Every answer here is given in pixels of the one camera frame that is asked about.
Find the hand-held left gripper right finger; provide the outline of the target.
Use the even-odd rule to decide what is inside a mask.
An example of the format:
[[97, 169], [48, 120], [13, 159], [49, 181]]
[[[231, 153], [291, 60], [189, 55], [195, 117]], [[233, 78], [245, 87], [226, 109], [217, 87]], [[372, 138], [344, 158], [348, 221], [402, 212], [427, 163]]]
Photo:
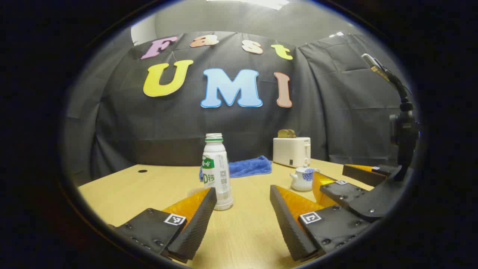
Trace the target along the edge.
[[296, 262], [333, 252], [371, 225], [342, 206], [324, 207], [277, 185], [270, 186], [270, 202], [282, 237]]

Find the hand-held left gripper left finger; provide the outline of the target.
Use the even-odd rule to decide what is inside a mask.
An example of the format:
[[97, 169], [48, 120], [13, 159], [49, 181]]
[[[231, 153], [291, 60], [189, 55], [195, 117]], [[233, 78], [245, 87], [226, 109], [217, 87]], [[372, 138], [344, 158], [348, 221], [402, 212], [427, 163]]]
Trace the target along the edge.
[[206, 188], [163, 210], [147, 208], [109, 228], [149, 253], [187, 262], [202, 243], [216, 203], [215, 188]]

